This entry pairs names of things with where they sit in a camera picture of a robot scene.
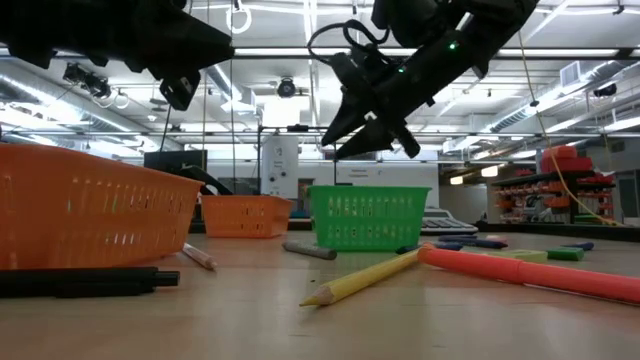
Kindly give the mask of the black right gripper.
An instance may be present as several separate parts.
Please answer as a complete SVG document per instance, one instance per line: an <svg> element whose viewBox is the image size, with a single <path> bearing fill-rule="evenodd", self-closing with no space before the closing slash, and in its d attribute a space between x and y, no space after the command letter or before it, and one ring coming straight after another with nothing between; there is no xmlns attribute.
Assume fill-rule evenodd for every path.
<svg viewBox="0 0 640 360"><path fill-rule="evenodd" d="M421 147L407 129L406 117L424 103L434 103L434 85L432 73L424 67L400 67L387 81L364 91L356 106L342 102L321 144L335 143L362 126L337 150L337 159L392 150L395 140L409 158L416 157Z"/></svg>

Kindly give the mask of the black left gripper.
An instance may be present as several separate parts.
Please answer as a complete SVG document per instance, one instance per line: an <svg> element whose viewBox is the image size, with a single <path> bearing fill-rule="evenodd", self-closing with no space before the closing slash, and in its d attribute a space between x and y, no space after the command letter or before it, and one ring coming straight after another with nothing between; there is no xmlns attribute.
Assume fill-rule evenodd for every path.
<svg viewBox="0 0 640 360"><path fill-rule="evenodd" d="M50 33L55 50L70 50L104 67L124 62L148 70L175 109L190 105L197 71L231 59L231 37L184 11L182 1L62 1Z"/></svg>

